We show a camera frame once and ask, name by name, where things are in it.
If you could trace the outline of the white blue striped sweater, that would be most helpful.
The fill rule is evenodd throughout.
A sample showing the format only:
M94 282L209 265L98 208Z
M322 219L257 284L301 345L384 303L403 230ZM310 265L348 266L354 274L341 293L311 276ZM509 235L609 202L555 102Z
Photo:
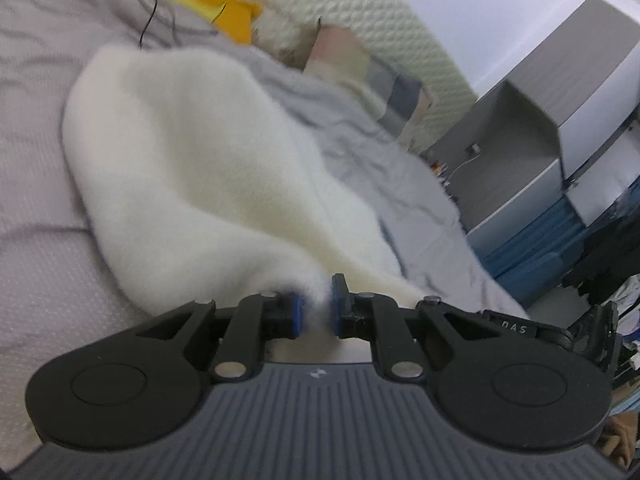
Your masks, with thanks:
M100 253L159 315L297 292L281 362L365 361L331 327L331 278L413 307L426 295L522 315L484 270L423 162L325 84L239 48L107 46L68 98L62 139Z

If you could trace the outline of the blue curtain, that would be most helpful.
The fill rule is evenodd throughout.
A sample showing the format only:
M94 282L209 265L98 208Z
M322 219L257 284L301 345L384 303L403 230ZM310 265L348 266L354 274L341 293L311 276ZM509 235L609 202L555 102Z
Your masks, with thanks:
M579 260L594 227L584 225L566 198L561 198L480 263L490 276L528 309Z

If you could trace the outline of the bedside clutter items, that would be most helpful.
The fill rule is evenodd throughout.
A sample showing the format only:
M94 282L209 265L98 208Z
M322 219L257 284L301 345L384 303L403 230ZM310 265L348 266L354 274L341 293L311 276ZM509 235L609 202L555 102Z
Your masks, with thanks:
M428 162L427 165L430 167L431 172L434 174L436 180L445 191L447 196L450 198L450 200L453 200L455 202L457 199L450 193L449 189L450 182L449 178L447 177L448 165L446 164L446 162L432 160L431 162Z

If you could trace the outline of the plaid pillow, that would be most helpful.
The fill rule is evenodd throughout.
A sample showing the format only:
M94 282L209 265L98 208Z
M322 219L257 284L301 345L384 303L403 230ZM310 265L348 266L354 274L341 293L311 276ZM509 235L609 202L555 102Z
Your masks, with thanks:
M321 25L304 73L347 92L394 139L408 140L436 103L419 79L370 52L349 29Z

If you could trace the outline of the cream quilted headboard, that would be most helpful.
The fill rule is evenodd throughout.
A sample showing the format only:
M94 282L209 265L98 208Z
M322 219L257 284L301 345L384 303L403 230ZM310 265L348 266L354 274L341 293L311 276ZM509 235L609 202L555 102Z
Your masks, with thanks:
M319 25L337 25L425 84L435 104L406 140L408 148L430 148L476 101L456 63L405 0L255 1L262 15L253 26L254 44L288 66L304 66Z

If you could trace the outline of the grey wall cabinet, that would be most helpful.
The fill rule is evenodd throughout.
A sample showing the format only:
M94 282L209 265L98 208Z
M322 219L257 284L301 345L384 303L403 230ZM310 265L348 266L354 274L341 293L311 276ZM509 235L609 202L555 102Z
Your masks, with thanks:
M470 245L488 254L551 207L638 103L638 22L585 0L434 145Z

